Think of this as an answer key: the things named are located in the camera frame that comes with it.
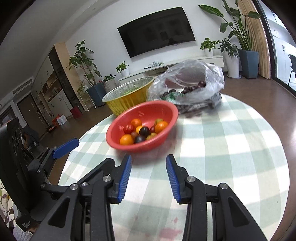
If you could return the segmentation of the big orange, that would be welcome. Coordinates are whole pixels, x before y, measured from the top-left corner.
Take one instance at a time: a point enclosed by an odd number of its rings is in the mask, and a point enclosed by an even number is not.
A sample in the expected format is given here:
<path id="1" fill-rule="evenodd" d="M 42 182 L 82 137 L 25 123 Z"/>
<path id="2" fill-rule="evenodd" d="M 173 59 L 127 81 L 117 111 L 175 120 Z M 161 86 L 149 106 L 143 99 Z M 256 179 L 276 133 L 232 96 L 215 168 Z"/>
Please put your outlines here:
<path id="1" fill-rule="evenodd" d="M 120 138 L 119 143 L 120 145 L 123 145 L 123 146 L 133 145 L 134 140 L 130 134 L 125 134 Z"/>

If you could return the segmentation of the dark plum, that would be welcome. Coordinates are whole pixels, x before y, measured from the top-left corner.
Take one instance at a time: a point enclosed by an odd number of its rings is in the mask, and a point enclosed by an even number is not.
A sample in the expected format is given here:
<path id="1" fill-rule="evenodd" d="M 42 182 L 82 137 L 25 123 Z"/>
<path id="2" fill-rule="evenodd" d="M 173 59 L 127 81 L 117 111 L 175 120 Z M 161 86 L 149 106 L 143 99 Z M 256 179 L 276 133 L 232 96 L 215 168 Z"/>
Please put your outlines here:
<path id="1" fill-rule="evenodd" d="M 148 135 L 150 135 L 150 129 L 147 126 L 144 126 L 141 130 L 140 130 L 140 135 L 145 136 L 147 138 Z"/>
<path id="2" fill-rule="evenodd" d="M 147 138 L 145 136 L 142 136 L 142 135 L 138 135 L 134 138 L 134 143 L 135 144 L 138 144 L 138 143 L 141 143 L 143 141 L 146 141 Z"/>

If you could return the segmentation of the small orange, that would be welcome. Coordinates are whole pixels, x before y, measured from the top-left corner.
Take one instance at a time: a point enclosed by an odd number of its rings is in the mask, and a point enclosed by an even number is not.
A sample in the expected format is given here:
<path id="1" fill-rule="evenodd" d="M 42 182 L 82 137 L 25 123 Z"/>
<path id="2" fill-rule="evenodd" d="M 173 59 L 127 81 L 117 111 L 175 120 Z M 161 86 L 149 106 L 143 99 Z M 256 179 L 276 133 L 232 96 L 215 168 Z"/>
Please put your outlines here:
<path id="1" fill-rule="evenodd" d="M 142 126 L 142 121 L 139 118 L 134 118 L 131 121 L 131 125 L 134 126 L 134 128 L 137 128 L 138 126 Z"/>
<path id="2" fill-rule="evenodd" d="M 144 126 L 137 126 L 135 131 L 140 135 L 140 130 L 143 128 Z"/>

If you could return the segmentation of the brown longan fruit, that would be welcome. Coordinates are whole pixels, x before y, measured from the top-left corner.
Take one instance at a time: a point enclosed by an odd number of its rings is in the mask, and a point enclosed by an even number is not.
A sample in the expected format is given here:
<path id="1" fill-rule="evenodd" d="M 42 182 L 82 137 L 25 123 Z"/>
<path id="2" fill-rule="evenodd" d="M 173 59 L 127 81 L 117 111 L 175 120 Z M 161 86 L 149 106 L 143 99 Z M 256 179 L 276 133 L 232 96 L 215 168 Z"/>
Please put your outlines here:
<path id="1" fill-rule="evenodd" d="M 154 122 L 154 125 L 157 125 L 158 123 L 162 122 L 163 119 L 162 118 L 157 118 Z"/>
<path id="2" fill-rule="evenodd" d="M 150 139 L 152 139 L 152 138 L 154 138 L 156 136 L 157 136 L 156 133 L 151 133 L 150 135 L 147 136 L 147 140 L 150 140 Z"/>

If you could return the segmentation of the large mandarin orange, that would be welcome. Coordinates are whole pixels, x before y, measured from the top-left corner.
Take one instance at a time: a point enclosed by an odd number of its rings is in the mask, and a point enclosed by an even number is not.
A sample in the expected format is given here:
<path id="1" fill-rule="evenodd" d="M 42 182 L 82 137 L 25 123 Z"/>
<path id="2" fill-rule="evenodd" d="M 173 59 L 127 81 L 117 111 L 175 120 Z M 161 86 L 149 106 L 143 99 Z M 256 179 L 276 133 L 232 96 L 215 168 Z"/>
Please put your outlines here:
<path id="1" fill-rule="evenodd" d="M 154 132 L 156 134 L 160 133 L 161 131 L 163 131 L 166 127 L 168 126 L 168 123 L 166 121 L 160 121 L 158 122 L 155 127 L 154 127 Z"/>

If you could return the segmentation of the red grape tomato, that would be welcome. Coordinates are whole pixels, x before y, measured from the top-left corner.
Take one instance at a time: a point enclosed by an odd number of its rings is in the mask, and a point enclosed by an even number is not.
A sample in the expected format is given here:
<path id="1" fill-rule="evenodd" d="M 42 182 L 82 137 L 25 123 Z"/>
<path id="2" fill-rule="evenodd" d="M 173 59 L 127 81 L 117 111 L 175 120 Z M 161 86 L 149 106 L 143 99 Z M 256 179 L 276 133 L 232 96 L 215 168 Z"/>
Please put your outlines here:
<path id="1" fill-rule="evenodd" d="M 136 138 L 138 136 L 138 133 L 137 132 L 132 132 L 130 135 L 132 136 L 132 138 Z"/>

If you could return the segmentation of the red box on floor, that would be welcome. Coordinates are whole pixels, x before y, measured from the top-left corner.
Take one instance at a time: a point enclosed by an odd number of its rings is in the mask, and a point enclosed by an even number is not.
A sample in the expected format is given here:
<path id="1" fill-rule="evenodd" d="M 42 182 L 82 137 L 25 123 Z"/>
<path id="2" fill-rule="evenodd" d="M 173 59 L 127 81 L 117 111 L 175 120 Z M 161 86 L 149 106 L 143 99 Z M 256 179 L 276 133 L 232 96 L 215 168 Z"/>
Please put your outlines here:
<path id="1" fill-rule="evenodd" d="M 74 108 L 72 108 L 70 110 L 72 116 L 74 117 L 74 119 L 77 119 L 79 117 L 82 116 L 81 110 L 79 109 L 79 107 L 75 106 Z"/>

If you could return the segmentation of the red plastic colander bowl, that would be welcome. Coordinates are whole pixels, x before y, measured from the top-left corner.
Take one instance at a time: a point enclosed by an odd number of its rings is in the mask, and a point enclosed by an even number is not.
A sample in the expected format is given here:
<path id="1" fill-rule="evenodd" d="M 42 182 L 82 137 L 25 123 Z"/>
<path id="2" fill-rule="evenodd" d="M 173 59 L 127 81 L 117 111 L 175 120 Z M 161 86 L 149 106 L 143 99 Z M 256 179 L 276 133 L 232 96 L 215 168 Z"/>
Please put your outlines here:
<path id="1" fill-rule="evenodd" d="M 112 121 L 106 132 L 110 147 L 137 153 L 160 146 L 178 119 L 178 110 L 170 102 L 148 101 L 130 108 Z"/>

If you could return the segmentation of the wooden shelving cabinet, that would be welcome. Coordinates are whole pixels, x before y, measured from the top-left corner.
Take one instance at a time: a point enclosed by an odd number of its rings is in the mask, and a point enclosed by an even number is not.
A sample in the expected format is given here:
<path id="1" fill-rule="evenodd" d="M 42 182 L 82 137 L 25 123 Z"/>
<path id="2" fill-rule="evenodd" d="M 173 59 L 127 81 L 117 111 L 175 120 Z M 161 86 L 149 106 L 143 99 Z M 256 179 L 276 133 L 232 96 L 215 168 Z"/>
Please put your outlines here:
<path id="1" fill-rule="evenodd" d="M 64 115 L 68 118 L 72 115 L 70 112 L 72 104 L 62 88 L 49 57 L 39 69 L 31 92 L 48 124 L 51 125 L 52 120 L 57 116 Z"/>

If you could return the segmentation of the tall leafy plant blue pot left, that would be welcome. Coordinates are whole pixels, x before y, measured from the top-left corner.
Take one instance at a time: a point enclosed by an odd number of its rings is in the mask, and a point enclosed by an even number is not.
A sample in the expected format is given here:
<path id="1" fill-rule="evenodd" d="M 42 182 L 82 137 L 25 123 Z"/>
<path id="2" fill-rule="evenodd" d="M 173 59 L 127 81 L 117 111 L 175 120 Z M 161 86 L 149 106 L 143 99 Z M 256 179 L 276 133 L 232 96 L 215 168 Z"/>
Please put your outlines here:
<path id="1" fill-rule="evenodd" d="M 105 94 L 105 90 L 101 80 L 96 80 L 96 77 L 102 77 L 101 73 L 97 69 L 96 64 L 90 54 L 93 53 L 85 45 L 85 40 L 78 42 L 75 45 L 75 53 L 70 56 L 68 68 L 79 69 L 83 72 L 83 80 L 78 87 L 78 94 L 82 95 L 87 93 L 91 98 L 93 105 L 98 108 L 104 106 L 102 102 L 102 96 Z"/>

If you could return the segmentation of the yellow foil tray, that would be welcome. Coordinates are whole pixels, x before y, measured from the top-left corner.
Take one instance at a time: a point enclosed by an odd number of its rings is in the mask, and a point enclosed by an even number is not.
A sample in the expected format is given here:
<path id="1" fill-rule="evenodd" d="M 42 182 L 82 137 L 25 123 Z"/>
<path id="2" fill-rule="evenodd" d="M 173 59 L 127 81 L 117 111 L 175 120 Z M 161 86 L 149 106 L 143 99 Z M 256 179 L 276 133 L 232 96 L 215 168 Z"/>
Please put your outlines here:
<path id="1" fill-rule="evenodd" d="M 107 104 L 113 114 L 119 116 L 133 106 L 146 102 L 147 90 L 154 80 L 155 77 L 141 77 L 129 81 L 108 92 L 102 102 Z"/>

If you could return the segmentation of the small plant on tv stand right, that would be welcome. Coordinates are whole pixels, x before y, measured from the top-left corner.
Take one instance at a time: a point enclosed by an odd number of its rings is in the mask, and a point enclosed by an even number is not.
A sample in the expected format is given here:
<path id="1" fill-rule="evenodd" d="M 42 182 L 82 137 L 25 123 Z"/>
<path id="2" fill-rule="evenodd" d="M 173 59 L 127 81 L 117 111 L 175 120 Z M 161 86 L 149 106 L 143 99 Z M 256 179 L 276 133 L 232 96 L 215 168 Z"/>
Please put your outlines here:
<path id="1" fill-rule="evenodd" d="M 204 51 L 207 57 L 212 57 L 214 55 L 213 49 L 216 49 L 217 41 L 212 41 L 210 38 L 205 38 L 203 42 L 201 42 L 200 49 Z"/>

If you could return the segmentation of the plant in white tall pot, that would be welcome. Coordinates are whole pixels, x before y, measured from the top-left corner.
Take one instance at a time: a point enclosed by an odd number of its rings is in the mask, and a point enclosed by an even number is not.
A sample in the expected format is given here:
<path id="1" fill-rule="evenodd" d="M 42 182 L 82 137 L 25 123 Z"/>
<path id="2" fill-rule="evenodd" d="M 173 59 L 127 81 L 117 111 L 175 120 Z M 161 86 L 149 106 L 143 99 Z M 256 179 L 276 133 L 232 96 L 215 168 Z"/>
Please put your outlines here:
<path id="1" fill-rule="evenodd" d="M 228 77 L 232 79 L 240 79 L 240 66 L 238 49 L 235 44 L 232 44 L 228 38 L 217 40 L 218 49 L 223 54 L 226 62 Z"/>

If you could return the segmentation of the tall plant blue pot right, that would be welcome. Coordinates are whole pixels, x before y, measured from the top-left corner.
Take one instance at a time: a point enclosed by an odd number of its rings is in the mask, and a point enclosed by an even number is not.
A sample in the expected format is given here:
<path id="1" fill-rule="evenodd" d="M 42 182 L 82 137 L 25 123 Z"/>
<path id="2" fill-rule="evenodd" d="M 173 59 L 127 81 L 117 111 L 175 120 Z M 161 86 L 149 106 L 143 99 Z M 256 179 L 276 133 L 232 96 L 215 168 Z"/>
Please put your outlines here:
<path id="1" fill-rule="evenodd" d="M 238 50 L 238 54 L 242 66 L 242 74 L 247 79 L 256 79 L 259 72 L 259 53 L 255 51 L 253 33 L 247 25 L 247 19 L 259 19 L 260 14 L 255 11 L 250 11 L 246 15 L 243 15 L 239 8 L 230 7 L 226 1 L 223 1 L 223 7 L 232 17 L 232 22 L 224 19 L 224 15 L 219 9 L 205 4 L 199 5 L 199 8 L 203 11 L 224 20 L 220 25 L 220 32 L 224 33 L 228 27 L 231 28 L 228 38 L 231 39 L 235 36 L 241 47 Z"/>

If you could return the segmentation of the beige curtain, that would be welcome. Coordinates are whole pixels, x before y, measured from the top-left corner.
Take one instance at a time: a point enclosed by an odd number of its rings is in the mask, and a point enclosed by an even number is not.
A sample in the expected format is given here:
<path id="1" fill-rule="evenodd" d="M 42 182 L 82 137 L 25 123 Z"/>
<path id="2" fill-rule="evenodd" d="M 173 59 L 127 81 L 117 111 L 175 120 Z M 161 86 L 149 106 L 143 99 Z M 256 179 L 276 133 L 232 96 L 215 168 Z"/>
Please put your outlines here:
<path id="1" fill-rule="evenodd" d="M 259 7 L 250 0 L 238 1 L 238 7 L 242 14 L 247 15 L 250 11 L 258 13 Z M 259 53 L 259 75 L 266 79 L 271 78 L 271 63 L 269 46 L 265 29 L 262 23 L 262 17 L 259 19 L 247 18 L 246 25 L 253 35 L 253 50 Z"/>

